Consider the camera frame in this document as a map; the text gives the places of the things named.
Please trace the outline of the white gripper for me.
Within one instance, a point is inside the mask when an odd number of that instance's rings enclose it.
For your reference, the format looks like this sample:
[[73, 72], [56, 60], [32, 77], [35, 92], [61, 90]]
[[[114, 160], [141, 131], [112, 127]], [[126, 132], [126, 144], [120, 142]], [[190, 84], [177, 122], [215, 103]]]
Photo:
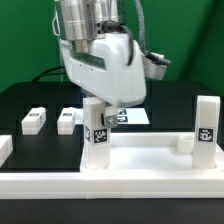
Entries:
[[74, 59], [71, 42], [60, 41], [70, 81], [113, 105], [107, 106], [103, 113], [104, 126], [107, 128], [118, 125], [117, 107], [141, 104], [146, 97], [142, 53], [134, 41], [134, 58], [128, 66], [128, 44], [127, 34], [107, 33], [104, 39], [93, 41], [90, 53], [104, 60], [105, 69], [101, 69]]

